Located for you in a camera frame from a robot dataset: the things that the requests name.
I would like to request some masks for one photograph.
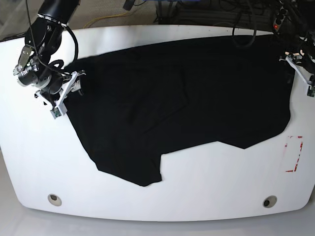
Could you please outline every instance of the circular hole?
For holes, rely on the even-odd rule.
[[[62,205],[62,201],[61,201],[60,197],[58,197],[58,196],[55,195],[55,194],[49,194],[49,195],[48,195],[48,201],[49,201],[52,205],[54,205],[54,206],[56,206],[56,207],[60,207],[60,206]]]
[[[272,208],[277,203],[277,200],[276,196],[270,196],[262,202],[262,205],[265,208]]]
[[[270,201],[268,201],[268,200],[264,201],[264,207],[269,206],[269,204],[270,204]]]
[[[57,200],[57,197],[56,197],[55,195],[50,195],[50,198],[51,198],[52,200],[54,200],[54,201]]]

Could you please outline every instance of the white table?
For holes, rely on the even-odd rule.
[[[231,29],[132,26],[75,34],[83,58],[163,41],[231,35]],[[315,183],[315,98],[304,95],[298,78],[291,96],[292,118],[282,134],[246,150],[216,142],[164,155],[163,181],[139,187],[99,172],[68,117],[53,120],[34,99],[36,89],[17,84],[12,70],[23,45],[23,39],[0,43],[0,145],[17,198],[25,207],[107,219],[201,221],[292,211],[308,202]],[[52,59],[67,64],[73,52],[72,39],[65,33]],[[303,149],[297,171],[286,172],[294,169],[299,141]],[[284,152],[286,143],[290,151]],[[49,194],[58,195],[63,204],[50,204]],[[278,202],[264,208],[264,199],[271,195]]]

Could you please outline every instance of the black t-shirt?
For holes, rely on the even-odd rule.
[[[86,71],[84,96],[69,95],[67,114],[100,171],[147,186],[161,181],[162,154],[215,141],[248,148],[280,134],[294,75],[283,53],[270,35],[245,50],[225,36],[81,59],[67,70]]]

